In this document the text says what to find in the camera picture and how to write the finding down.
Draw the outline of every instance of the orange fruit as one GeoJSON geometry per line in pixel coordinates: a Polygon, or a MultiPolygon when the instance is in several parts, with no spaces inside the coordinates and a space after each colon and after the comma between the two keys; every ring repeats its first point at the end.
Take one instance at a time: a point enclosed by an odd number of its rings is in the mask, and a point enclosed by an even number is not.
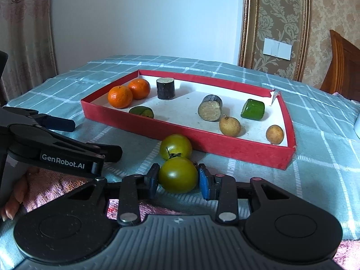
{"type": "Polygon", "coordinates": [[[143,99],[150,93],[150,84],[143,78],[131,80],[128,87],[133,93],[134,99],[143,99]]]}
{"type": "Polygon", "coordinates": [[[108,93],[108,101],[117,109],[126,108],[133,101],[133,94],[127,86],[115,86],[108,93]]]}

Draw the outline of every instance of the red box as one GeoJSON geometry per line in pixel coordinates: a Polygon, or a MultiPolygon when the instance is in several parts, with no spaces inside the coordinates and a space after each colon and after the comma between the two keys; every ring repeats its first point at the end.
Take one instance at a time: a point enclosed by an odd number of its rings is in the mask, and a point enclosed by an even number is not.
{"type": "Polygon", "coordinates": [[[116,110],[93,103],[94,100],[107,94],[112,87],[123,85],[138,76],[171,77],[182,82],[206,84],[207,86],[221,87],[254,96],[271,97],[270,90],[249,84],[198,75],[138,70],[102,87],[82,99],[81,104],[85,117],[115,128],[158,140],[163,140],[171,134],[179,133],[186,136],[191,141],[195,150],[228,158],[268,166],[275,169],[286,169],[289,165],[296,150],[296,141],[292,121],[281,94],[278,94],[276,97],[285,124],[287,146],[271,145],[247,139],[227,137],[222,134],[160,121],[158,119],[141,117],[122,110],[116,110]]]}

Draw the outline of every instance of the green cucumber piece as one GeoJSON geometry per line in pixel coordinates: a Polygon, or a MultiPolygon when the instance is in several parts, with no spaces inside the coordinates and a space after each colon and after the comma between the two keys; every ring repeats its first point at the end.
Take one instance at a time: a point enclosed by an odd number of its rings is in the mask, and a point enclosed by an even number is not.
{"type": "Polygon", "coordinates": [[[265,114],[265,104],[262,101],[248,99],[243,106],[241,117],[260,121],[265,114]]]}
{"type": "Polygon", "coordinates": [[[147,117],[147,118],[154,118],[154,113],[152,111],[151,108],[148,108],[147,106],[135,106],[132,109],[130,109],[129,111],[130,114],[135,114],[135,115],[141,115],[143,117],[147,117]]]}

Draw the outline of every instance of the finger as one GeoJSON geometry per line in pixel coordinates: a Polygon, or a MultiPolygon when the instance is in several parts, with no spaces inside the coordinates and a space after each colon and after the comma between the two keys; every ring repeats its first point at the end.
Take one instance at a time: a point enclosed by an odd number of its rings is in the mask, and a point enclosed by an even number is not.
{"type": "Polygon", "coordinates": [[[15,199],[21,204],[24,201],[24,197],[27,193],[28,185],[26,176],[22,176],[20,180],[18,180],[14,186],[14,196],[15,199]]]}
{"type": "Polygon", "coordinates": [[[2,218],[2,221],[5,221],[6,219],[8,219],[8,216],[6,215],[6,212],[5,212],[5,207],[1,208],[1,218],[2,218]]]}
{"type": "Polygon", "coordinates": [[[5,204],[5,213],[6,215],[13,220],[15,217],[15,214],[19,211],[20,204],[15,199],[14,194],[11,194],[8,202],[5,204]]]}
{"type": "Polygon", "coordinates": [[[38,167],[36,167],[36,166],[31,166],[31,167],[29,167],[28,169],[27,169],[27,172],[28,173],[38,173],[39,172],[39,168],[38,167]]]}

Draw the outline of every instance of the gold picture frame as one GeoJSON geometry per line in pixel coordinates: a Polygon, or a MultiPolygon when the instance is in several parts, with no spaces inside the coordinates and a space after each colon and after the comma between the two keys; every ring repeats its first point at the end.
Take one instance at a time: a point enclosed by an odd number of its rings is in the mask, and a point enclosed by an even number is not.
{"type": "MultiPolygon", "coordinates": [[[[261,0],[244,0],[243,30],[238,65],[252,69],[255,45],[257,42],[257,26],[261,0]]],[[[302,17],[299,19],[301,29],[299,48],[296,52],[296,67],[293,80],[301,81],[307,56],[310,32],[311,0],[303,0],[302,17]]]]}

